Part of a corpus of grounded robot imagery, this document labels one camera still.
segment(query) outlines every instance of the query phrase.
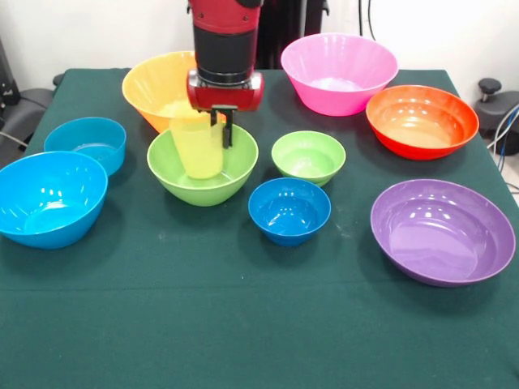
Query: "table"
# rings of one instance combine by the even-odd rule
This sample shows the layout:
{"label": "table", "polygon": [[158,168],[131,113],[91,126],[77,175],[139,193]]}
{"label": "table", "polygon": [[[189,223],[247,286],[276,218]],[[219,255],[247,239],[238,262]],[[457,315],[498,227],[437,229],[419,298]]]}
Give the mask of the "table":
{"label": "table", "polygon": [[[221,206],[197,208],[148,171],[157,135],[122,97],[127,69],[72,70],[28,153],[56,126],[104,116],[127,129],[127,159],[110,179],[88,235],[63,250],[0,240],[0,388],[411,388],[519,386],[519,262],[463,289],[400,273],[369,227],[375,197],[413,177],[469,186],[517,229],[519,212],[483,141],[452,156],[403,160],[364,113],[306,109],[281,71],[265,71],[258,112],[236,123],[259,144],[247,184]],[[393,82],[455,92],[444,71],[401,71]],[[252,224],[247,200],[277,177],[283,134],[321,130],[345,146],[324,188],[332,216],[317,237],[286,249]]]}

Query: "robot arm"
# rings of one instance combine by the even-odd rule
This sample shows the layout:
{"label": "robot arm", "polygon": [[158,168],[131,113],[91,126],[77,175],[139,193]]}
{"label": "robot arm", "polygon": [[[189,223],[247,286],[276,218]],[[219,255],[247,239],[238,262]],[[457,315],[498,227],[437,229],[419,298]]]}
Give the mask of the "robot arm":
{"label": "robot arm", "polygon": [[263,76],[254,71],[263,0],[189,0],[197,68],[189,72],[193,108],[226,117],[224,147],[232,146],[234,111],[253,111],[263,98]]}

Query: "small green bowl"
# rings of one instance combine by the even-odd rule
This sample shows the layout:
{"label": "small green bowl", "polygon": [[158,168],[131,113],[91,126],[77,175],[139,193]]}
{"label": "small green bowl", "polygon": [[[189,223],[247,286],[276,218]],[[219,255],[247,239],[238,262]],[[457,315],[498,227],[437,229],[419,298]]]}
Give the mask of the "small green bowl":
{"label": "small green bowl", "polygon": [[148,149],[148,166],[172,195],[198,207],[211,207],[232,197],[245,184],[258,161],[258,145],[242,127],[233,125],[233,146],[224,150],[222,173],[207,180],[186,175],[173,136],[159,134]]}
{"label": "small green bowl", "polygon": [[346,162],[346,151],[330,135],[317,131],[296,131],[274,143],[272,159],[284,176],[323,186]]}

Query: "light blue bowl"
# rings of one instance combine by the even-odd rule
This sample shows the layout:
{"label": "light blue bowl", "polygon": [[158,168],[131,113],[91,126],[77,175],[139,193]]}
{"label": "light blue bowl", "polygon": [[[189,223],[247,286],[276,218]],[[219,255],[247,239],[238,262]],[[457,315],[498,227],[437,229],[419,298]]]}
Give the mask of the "light blue bowl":
{"label": "light blue bowl", "polygon": [[25,246],[58,249],[92,227],[108,176],[78,152],[44,152],[0,170],[0,234]]}
{"label": "light blue bowl", "polygon": [[111,176],[124,162],[127,133],[108,118],[81,118],[62,124],[45,140],[46,152],[80,152],[97,160]]}
{"label": "light blue bowl", "polygon": [[299,246],[328,221],[332,204],[316,184],[299,178],[277,178],[258,186],[249,198],[255,224],[280,246]]}

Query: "white wall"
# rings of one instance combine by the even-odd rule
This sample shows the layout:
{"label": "white wall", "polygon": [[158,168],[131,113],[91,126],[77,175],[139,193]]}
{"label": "white wall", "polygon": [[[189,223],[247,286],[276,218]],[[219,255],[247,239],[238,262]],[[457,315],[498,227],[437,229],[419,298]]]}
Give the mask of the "white wall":
{"label": "white wall", "polygon": [[[328,0],[323,31],[358,34],[357,1]],[[364,35],[369,36],[367,10]],[[375,38],[403,69],[446,69],[466,100],[483,77],[519,89],[519,1],[371,0]]]}
{"label": "white wall", "polygon": [[0,37],[20,88],[69,67],[129,67],[193,48],[185,0],[0,0]]}
{"label": "white wall", "polygon": [[[328,2],[332,14],[324,17],[323,30],[357,34],[357,0]],[[186,4],[0,0],[0,36],[20,87],[45,87],[69,67],[134,66],[192,49]],[[519,88],[519,1],[372,0],[371,7],[375,37],[401,68],[447,69],[467,100],[478,96],[483,76],[500,79],[504,89]]]}

